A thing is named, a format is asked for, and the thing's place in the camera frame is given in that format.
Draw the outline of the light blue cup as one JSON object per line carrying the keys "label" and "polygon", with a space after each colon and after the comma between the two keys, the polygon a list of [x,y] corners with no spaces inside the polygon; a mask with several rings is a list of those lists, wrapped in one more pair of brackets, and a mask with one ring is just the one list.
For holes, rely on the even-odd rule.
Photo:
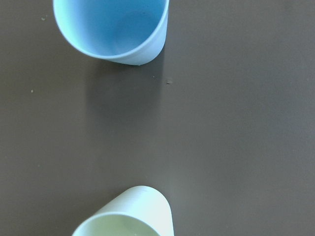
{"label": "light blue cup", "polygon": [[167,0],[55,0],[53,12],[66,41],[81,53],[115,63],[144,65],[162,51]]}

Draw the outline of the mint green cup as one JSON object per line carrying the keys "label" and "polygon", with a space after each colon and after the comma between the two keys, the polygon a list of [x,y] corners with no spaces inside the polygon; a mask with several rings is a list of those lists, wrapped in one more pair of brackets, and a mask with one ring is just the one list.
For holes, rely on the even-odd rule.
{"label": "mint green cup", "polygon": [[83,221],[74,236],[173,236],[168,200],[149,186],[127,189]]}

